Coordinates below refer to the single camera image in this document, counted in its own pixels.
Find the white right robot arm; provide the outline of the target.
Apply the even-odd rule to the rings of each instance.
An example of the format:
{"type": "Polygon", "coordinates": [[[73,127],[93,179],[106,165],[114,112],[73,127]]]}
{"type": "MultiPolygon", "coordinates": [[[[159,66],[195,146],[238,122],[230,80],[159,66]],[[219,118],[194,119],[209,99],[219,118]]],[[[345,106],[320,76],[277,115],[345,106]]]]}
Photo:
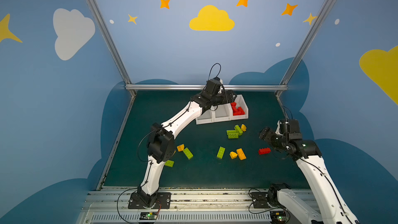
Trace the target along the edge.
{"type": "Polygon", "coordinates": [[[259,138],[292,158],[305,176],[319,211],[297,197],[285,183],[270,185],[266,195],[269,206],[287,211],[302,224],[359,223],[328,173],[319,147],[314,141],[303,139],[296,119],[280,120],[275,131],[265,127],[259,138]]]}

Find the red lego brick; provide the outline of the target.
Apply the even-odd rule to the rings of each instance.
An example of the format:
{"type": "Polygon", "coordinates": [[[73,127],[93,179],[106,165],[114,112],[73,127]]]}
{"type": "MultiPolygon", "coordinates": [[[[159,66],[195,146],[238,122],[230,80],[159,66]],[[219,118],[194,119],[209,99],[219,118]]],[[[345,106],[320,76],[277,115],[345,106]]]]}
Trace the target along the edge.
{"type": "Polygon", "coordinates": [[[236,112],[233,111],[233,116],[241,116],[241,115],[245,115],[245,114],[246,113],[244,112],[244,110],[241,107],[238,107],[236,112]]]}
{"type": "Polygon", "coordinates": [[[261,148],[261,149],[258,150],[258,154],[259,155],[265,155],[265,154],[268,154],[270,152],[271,152],[270,148],[261,148]]]}
{"type": "Polygon", "coordinates": [[[233,110],[234,112],[237,111],[236,103],[235,103],[235,102],[231,103],[231,108],[232,108],[232,110],[233,110]]]}

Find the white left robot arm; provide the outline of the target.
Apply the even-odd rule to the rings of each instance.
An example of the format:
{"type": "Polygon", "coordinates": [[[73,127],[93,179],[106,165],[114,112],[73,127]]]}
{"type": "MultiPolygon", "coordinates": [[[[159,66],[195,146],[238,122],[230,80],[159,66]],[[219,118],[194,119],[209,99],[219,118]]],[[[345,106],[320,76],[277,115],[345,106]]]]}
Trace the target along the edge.
{"type": "Polygon", "coordinates": [[[159,191],[159,181],[165,163],[175,153],[175,139],[194,119],[212,107],[235,102],[237,94],[225,89],[218,77],[209,79],[202,91],[190,98],[188,104],[171,119],[154,123],[146,135],[147,169],[137,194],[145,208],[153,207],[159,191]]]}

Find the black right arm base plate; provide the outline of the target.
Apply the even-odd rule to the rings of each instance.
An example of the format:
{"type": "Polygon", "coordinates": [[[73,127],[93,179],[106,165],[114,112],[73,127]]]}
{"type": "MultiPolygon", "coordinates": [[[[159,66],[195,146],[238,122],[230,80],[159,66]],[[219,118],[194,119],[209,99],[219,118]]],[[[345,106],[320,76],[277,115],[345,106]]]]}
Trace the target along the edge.
{"type": "Polygon", "coordinates": [[[252,207],[254,209],[261,209],[261,208],[265,209],[272,207],[268,201],[267,192],[253,191],[249,193],[249,196],[252,199],[252,207]]]}

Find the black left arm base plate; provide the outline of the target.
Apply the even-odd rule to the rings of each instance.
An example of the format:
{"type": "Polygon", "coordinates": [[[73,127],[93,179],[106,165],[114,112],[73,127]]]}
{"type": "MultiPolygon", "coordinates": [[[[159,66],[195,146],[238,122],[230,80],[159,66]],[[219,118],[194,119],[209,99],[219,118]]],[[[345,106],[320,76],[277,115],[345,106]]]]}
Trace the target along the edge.
{"type": "Polygon", "coordinates": [[[147,203],[138,193],[134,192],[130,195],[127,208],[155,209],[161,207],[161,209],[169,209],[171,206],[171,196],[172,194],[170,192],[159,192],[157,193],[156,198],[149,200],[149,203],[147,203]]]}

